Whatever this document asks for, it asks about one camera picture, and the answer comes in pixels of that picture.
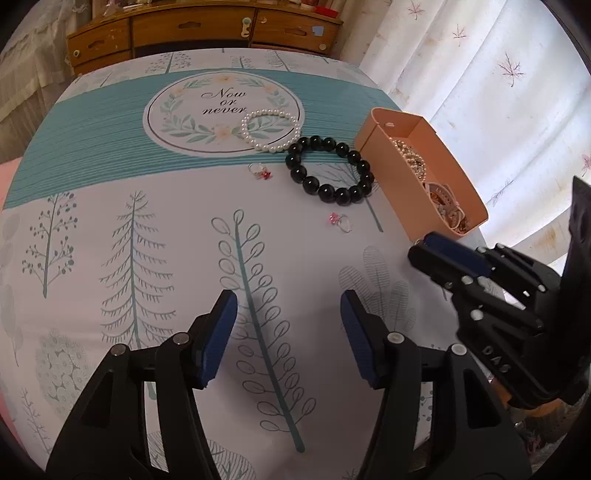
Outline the white floral curtain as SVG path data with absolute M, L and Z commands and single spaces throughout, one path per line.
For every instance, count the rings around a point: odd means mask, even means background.
M 475 186 L 489 245 L 562 271 L 590 175 L 590 74 L 540 1 L 336 1 L 335 56 L 424 117 Z

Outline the gold leaf hair comb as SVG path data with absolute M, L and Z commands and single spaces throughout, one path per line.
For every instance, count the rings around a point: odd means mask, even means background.
M 423 157 L 413 147 L 402 140 L 393 139 L 392 142 L 417 179 L 424 183 L 427 179 L 427 166 Z

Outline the wooden dresser with drawers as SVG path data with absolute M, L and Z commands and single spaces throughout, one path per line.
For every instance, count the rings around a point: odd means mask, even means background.
M 324 57 L 342 20 L 290 1 L 158 1 L 96 17 L 66 40 L 76 76 L 183 49 L 277 48 Z

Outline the teal patterned bedsheet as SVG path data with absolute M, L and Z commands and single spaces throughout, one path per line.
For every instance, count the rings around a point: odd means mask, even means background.
M 225 479 L 358 474 L 381 395 L 346 339 L 345 290 L 420 345 L 454 341 L 449 298 L 409 265 L 383 192 L 344 208 L 304 193 L 283 154 L 240 138 L 263 107 L 349 143 L 393 102 L 335 60 L 189 51 L 76 79 L 35 133 L 1 215 L 1 393 L 39 467 L 110 347 L 160 344 L 224 289 L 238 319 L 197 406 Z

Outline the pink jewelry box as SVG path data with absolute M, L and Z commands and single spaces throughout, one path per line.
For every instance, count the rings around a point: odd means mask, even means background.
M 423 117 L 376 107 L 355 146 L 410 240 L 433 231 L 459 240 L 488 220 L 472 182 Z

